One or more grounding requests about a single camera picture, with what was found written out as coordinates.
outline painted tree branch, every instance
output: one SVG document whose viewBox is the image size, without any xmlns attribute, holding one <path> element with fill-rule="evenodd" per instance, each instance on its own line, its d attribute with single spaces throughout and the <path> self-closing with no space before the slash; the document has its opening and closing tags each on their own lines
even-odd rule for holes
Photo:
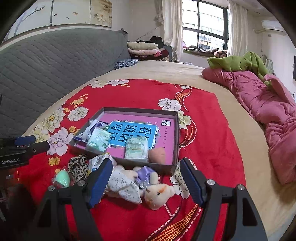
<svg viewBox="0 0 296 241">
<path fill-rule="evenodd" d="M 38 9 L 38 10 L 37 10 L 38 7 L 36 7 L 35 10 L 34 10 L 32 13 L 30 13 L 30 14 L 29 14 L 27 17 L 25 17 L 25 18 L 24 18 L 25 14 L 23 14 L 22 17 L 21 17 L 21 19 L 20 19 L 20 21 L 19 21 L 18 24 L 17 24 L 17 27 L 15 28 L 15 34 L 14 34 L 14 36 L 16 36 L 16 34 L 17 34 L 17 30 L 18 30 L 20 24 L 21 24 L 23 21 L 25 21 L 29 16 L 31 16 L 31 15 L 34 14 L 35 12 L 41 11 L 42 9 L 44 9 L 44 7 L 45 7 L 45 6 L 43 6 L 42 8 L 40 8 L 40 9 Z"/>
</svg>

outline window frame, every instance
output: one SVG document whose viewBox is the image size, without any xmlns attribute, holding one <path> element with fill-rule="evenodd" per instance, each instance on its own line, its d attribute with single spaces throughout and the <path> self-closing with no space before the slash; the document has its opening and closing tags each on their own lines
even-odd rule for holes
<svg viewBox="0 0 296 241">
<path fill-rule="evenodd" d="M 210 3 L 210 2 L 206 2 L 206 1 L 202 1 L 202 0 L 192 0 L 192 1 L 197 2 L 197 29 L 183 27 L 183 30 L 189 30 L 189 31 L 197 32 L 196 46 L 198 46 L 199 35 L 200 34 L 206 34 L 208 36 L 212 36 L 212 37 L 215 37 L 215 38 L 218 38 L 218 39 L 222 39 L 224 41 L 223 50 L 226 50 L 227 49 L 226 47 L 227 47 L 227 44 L 228 44 L 228 41 L 229 41 L 229 38 L 228 38 L 228 13 L 227 13 L 228 7 L 221 7 L 221 6 L 216 5 L 214 3 Z M 207 31 L 204 31 L 204 30 L 200 30 L 200 5 L 199 5 L 200 2 L 223 9 L 223 21 L 224 21 L 223 36 L 218 35 L 218 34 L 213 34 L 211 32 L 207 32 Z"/>
</svg>

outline white flower print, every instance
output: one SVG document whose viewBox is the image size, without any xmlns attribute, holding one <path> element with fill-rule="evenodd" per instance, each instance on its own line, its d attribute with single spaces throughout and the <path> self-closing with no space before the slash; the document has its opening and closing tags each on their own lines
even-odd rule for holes
<svg viewBox="0 0 296 241">
<path fill-rule="evenodd" d="M 187 129 L 187 126 L 191 123 L 191 117 L 189 115 L 184 115 L 184 112 L 182 110 L 178 111 L 178 117 L 179 117 L 179 128 L 180 129 Z"/>
<path fill-rule="evenodd" d="M 112 86 L 123 85 L 128 82 L 129 82 L 129 80 L 111 80 L 108 82 L 108 85 L 112 85 Z"/>
<path fill-rule="evenodd" d="M 92 88 L 103 88 L 105 85 L 107 85 L 108 81 L 104 81 L 104 80 L 95 80 L 92 84 L 90 84 L 89 86 L 91 86 Z"/>
<path fill-rule="evenodd" d="M 187 86 L 187 85 L 180 85 L 180 87 L 182 88 L 182 89 L 190 89 L 191 87 L 190 86 Z"/>
<path fill-rule="evenodd" d="M 191 164 L 193 165 L 194 169 L 197 170 L 195 164 L 192 162 L 192 160 L 189 159 Z M 170 177 L 170 181 L 173 184 L 173 187 L 175 189 L 175 194 L 181 195 L 182 198 L 188 198 L 190 193 L 189 190 L 185 184 L 185 181 L 181 175 L 180 171 L 180 161 L 177 163 L 177 168 L 174 172 L 174 174 Z"/>
<path fill-rule="evenodd" d="M 53 155 L 53 154 L 58 154 L 59 156 L 62 156 L 65 154 L 68 150 L 67 144 L 71 141 L 73 138 L 74 134 L 70 133 L 68 134 L 68 130 L 64 127 L 62 127 L 58 133 L 53 134 L 48 142 L 49 142 L 49 150 L 48 154 Z"/>
<path fill-rule="evenodd" d="M 158 106 L 162 107 L 163 110 L 178 111 L 181 109 L 181 105 L 177 100 L 170 100 L 168 98 L 160 99 Z"/>
<path fill-rule="evenodd" d="M 89 110 L 83 106 L 76 107 L 76 109 L 70 111 L 70 114 L 68 115 L 68 119 L 71 121 L 79 121 L 80 119 L 83 119 L 84 117 L 86 117 L 88 111 Z"/>
<path fill-rule="evenodd" d="M 48 132 L 53 133 L 54 129 L 59 128 L 59 125 L 66 115 L 63 112 L 64 108 L 60 106 L 55 112 L 49 117 L 46 117 L 41 123 L 37 125 L 38 129 L 41 129 L 41 134 L 46 135 Z"/>
<path fill-rule="evenodd" d="M 49 134 L 48 133 L 47 134 L 42 134 L 41 129 L 38 128 L 38 126 L 36 126 L 35 129 L 31 131 L 29 136 L 31 136 L 31 135 L 35 136 L 35 138 L 36 138 L 35 143 L 42 142 L 42 141 L 47 141 L 49 139 Z"/>
</svg>

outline pink folded blanket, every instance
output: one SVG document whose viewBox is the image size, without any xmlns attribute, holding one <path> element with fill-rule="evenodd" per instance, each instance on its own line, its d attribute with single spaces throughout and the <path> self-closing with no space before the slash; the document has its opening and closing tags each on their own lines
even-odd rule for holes
<svg viewBox="0 0 296 241">
<path fill-rule="evenodd" d="M 146 50 L 133 50 L 128 48 L 128 52 L 131 54 L 138 54 L 138 55 L 152 55 L 156 54 L 159 51 L 159 48 L 157 49 L 146 49 Z"/>
<path fill-rule="evenodd" d="M 281 184 L 296 181 L 296 103 L 282 82 L 272 74 L 270 90 L 250 71 L 227 72 L 205 68 L 205 79 L 221 84 L 233 93 L 250 116 L 265 126 L 272 165 Z"/>
</svg>

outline gray quilted headboard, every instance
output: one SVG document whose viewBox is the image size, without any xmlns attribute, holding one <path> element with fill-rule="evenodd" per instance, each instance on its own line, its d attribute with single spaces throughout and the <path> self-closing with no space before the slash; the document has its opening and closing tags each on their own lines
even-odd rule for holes
<svg viewBox="0 0 296 241">
<path fill-rule="evenodd" d="M 121 30 L 57 30 L 0 51 L 0 137 L 22 135 L 56 101 L 129 58 L 124 35 Z"/>
</svg>

